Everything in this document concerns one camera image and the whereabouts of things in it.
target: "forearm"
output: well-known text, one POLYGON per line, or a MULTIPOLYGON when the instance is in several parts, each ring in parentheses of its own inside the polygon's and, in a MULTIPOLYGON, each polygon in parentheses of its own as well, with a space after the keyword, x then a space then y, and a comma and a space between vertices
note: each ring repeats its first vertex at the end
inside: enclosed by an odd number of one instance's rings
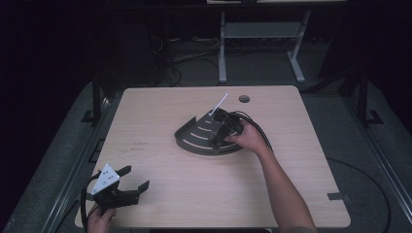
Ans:
POLYGON ((257 151, 262 166, 270 205, 281 232, 296 227, 316 229, 305 201, 268 148, 257 151))

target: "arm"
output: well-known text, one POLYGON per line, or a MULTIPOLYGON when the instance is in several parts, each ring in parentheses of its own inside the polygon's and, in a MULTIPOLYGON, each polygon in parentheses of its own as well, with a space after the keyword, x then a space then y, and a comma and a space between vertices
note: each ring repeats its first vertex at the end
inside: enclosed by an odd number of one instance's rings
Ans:
POLYGON ((110 219, 116 215, 116 209, 108 209, 105 213, 96 204, 88 214, 88 233, 109 233, 110 219))
POLYGON ((316 232, 305 201, 282 169, 273 151, 250 123, 242 120, 242 124, 244 129, 241 135, 228 136, 225 139, 252 150, 257 155, 266 181, 273 216, 279 224, 280 231, 292 232, 303 228, 316 232))

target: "black semicircular base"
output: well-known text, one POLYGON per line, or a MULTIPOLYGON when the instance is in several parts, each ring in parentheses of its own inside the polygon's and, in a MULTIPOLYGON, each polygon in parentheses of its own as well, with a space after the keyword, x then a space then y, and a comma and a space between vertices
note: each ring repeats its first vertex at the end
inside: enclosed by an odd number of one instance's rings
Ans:
POLYGON ((176 143, 184 150, 202 155, 223 155, 241 150, 237 144, 225 142, 219 148, 213 148, 209 144, 209 137, 212 131, 218 130, 222 124, 214 121, 209 113, 204 115, 199 121, 196 116, 183 125, 175 133, 176 143))

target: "dark background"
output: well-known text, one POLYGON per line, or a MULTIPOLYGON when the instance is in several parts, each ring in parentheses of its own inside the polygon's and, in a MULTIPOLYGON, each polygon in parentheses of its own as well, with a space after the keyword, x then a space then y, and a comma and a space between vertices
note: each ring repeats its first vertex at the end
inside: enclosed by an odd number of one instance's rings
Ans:
MULTIPOLYGON (((412 19, 407 2, 350 1, 331 41, 321 76, 327 78, 349 65, 367 71, 412 132, 412 19)), ((152 44, 145 37, 146 33, 162 35, 162 19, 98 10, 93 4, 97 3, 0 2, 0 175, 5 202, 1 228, 76 97, 97 71, 119 89, 155 85, 158 81, 156 67, 163 64, 164 57, 151 56, 152 44), (135 40, 123 37, 131 22, 138 22, 135 40), (146 49, 120 53, 129 47, 146 49), (113 57, 124 62, 131 58, 140 65, 132 69, 113 57), (142 72, 146 75, 131 83, 129 76, 142 72)), ((168 18, 170 34, 183 39, 219 33, 215 24, 219 23, 219 14, 184 12, 163 16, 168 18)), ((329 17, 327 11, 313 12, 305 40, 330 40, 334 27, 326 23, 329 17)), ((106 94, 112 94, 112 89, 103 88, 106 94)))

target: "white marker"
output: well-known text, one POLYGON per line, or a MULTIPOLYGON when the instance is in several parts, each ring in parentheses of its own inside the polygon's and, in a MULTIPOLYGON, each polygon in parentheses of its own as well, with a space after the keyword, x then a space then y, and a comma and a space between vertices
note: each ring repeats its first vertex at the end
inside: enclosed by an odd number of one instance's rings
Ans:
POLYGON ((219 104, 215 107, 215 109, 212 111, 212 113, 209 114, 209 117, 212 116, 212 114, 215 112, 215 110, 219 107, 219 105, 223 102, 223 100, 226 98, 227 94, 224 96, 224 98, 219 102, 219 104))

